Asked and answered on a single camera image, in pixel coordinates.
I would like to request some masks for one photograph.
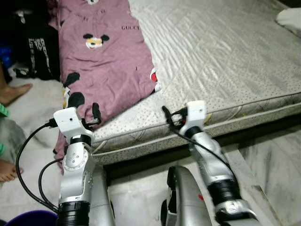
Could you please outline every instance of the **black cable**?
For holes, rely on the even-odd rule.
[[[19,161],[20,161],[20,157],[21,157],[21,154],[25,148],[25,146],[27,145],[27,143],[29,142],[29,140],[37,133],[39,132],[41,129],[45,128],[45,127],[48,127],[48,126],[52,126],[52,124],[50,122],[44,124],[43,126],[37,128],[33,133],[30,134],[30,136],[27,138],[27,140],[25,140],[24,144],[22,145],[22,147],[20,148],[19,150],[19,153],[16,157],[16,172],[17,172],[17,175],[18,175],[18,178],[20,180],[20,183],[23,187],[23,189],[28,193],[28,195],[30,197],[32,197],[35,201],[37,201],[38,203],[46,206],[47,208],[51,209],[53,212],[55,213],[58,213],[58,210],[54,209],[51,205],[49,205],[47,202],[41,200],[40,198],[38,198],[37,196],[35,196],[29,189],[28,187],[26,186],[26,184],[24,183],[23,179],[22,179],[22,176],[21,176],[21,172],[20,172],[20,168],[19,168]]]
[[[54,209],[56,209],[58,211],[58,208],[51,203],[51,201],[48,200],[48,198],[45,196],[44,192],[43,192],[43,188],[42,188],[42,177],[43,177],[43,173],[44,171],[47,169],[48,166],[58,162],[58,161],[61,161],[63,160],[63,158],[60,158],[60,159],[56,159],[50,163],[48,163],[46,166],[44,166],[44,168],[41,170],[40,172],[40,175],[39,175],[39,191],[40,191],[40,194],[42,196],[42,198],[44,199],[45,202],[47,202],[49,205],[51,205]]]
[[[215,158],[217,158],[219,161],[221,161],[230,171],[231,173],[233,174],[233,177],[234,177],[234,180],[235,180],[235,183],[237,184],[238,188],[239,188],[239,184],[238,184],[238,180],[233,172],[233,170],[231,169],[231,166],[229,165],[229,163],[227,163],[226,161],[224,161],[220,156],[218,156],[217,154],[215,154],[214,152],[212,152],[211,150],[209,150],[208,148],[202,146],[201,144],[199,144],[198,142],[196,142],[195,140],[192,140],[190,139],[189,137],[186,137],[182,134],[180,134],[176,129],[175,129],[175,125],[174,125],[174,122],[172,120],[172,115],[174,114],[171,114],[170,111],[165,107],[163,106],[162,107],[162,110],[164,111],[165,113],[165,117],[166,117],[166,122],[168,123],[169,125],[169,129],[175,133],[176,135],[178,135],[179,137],[189,141],[190,143],[193,143],[194,145],[197,145],[201,148],[203,148],[204,150],[208,151],[210,154],[212,154]]]

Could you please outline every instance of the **purple bucket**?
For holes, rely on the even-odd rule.
[[[34,210],[21,214],[4,226],[55,226],[57,215],[45,210]]]

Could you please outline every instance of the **bed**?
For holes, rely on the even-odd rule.
[[[102,164],[181,146],[161,107],[207,102],[213,137],[301,113],[300,39],[273,0],[130,0],[161,91],[95,131]]]

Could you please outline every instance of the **bare foot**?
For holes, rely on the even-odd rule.
[[[19,87],[6,86],[0,90],[0,103],[4,106],[9,105],[18,97],[27,93],[32,88],[32,84],[26,84]]]
[[[11,181],[16,177],[18,177],[16,166],[12,163],[0,159],[0,182]]]

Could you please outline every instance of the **quilted mattress cover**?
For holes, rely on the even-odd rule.
[[[165,125],[193,100],[207,102],[212,136],[301,113],[300,39],[275,23],[273,0],[130,0],[162,90],[96,131],[103,164],[185,144]]]

